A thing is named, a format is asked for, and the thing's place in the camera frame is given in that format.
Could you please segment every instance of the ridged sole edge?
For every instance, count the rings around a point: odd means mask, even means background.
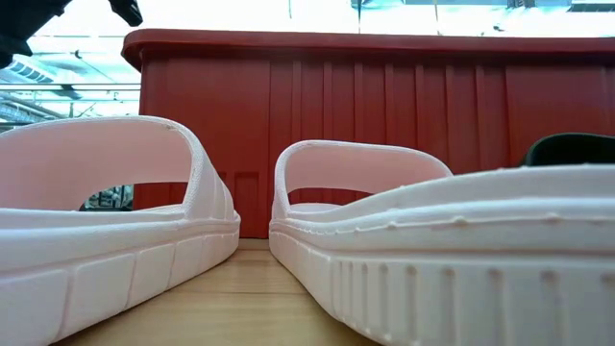
[[[0,339],[47,345],[181,284],[229,257],[239,229],[40,270],[0,274]]]
[[[615,345],[615,259],[336,253],[271,231],[331,316],[386,345]]]

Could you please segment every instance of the red plastic crate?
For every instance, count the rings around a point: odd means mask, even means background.
[[[466,173],[516,165],[542,136],[615,134],[615,38],[140,30],[123,54],[142,73],[140,112],[184,123],[205,145],[243,237],[267,237],[276,158],[298,140],[417,148]],[[184,189],[140,185],[135,205],[180,203]]]

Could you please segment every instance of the wooden floor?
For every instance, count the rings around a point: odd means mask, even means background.
[[[55,345],[374,345],[328,316],[266,248],[242,241],[205,274]]]

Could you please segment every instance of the white slide sandal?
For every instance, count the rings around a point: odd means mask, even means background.
[[[150,116],[0,135],[0,344],[46,345],[221,262],[239,216],[199,139]],[[74,211],[115,185],[187,182],[180,205]]]
[[[305,187],[371,193],[289,205]],[[411,149],[310,140],[275,170],[274,256],[386,345],[615,345],[615,165],[453,176]]]

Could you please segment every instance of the ceiling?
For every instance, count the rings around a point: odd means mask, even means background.
[[[504,0],[492,5],[403,6],[383,1],[361,12],[351,0],[139,0],[144,18],[139,28],[311,31],[455,36],[603,37],[615,36],[613,12],[567,12],[568,0],[543,0],[548,6],[507,9]],[[28,43],[32,59],[16,57],[53,79],[53,84],[104,84],[82,86],[78,98],[57,90],[10,90],[24,100],[72,116],[135,114],[138,112],[140,75],[120,56],[129,27],[111,11],[107,0],[73,0],[60,17],[52,18]],[[32,83],[0,71],[0,83]],[[0,86],[7,91],[10,86]]]

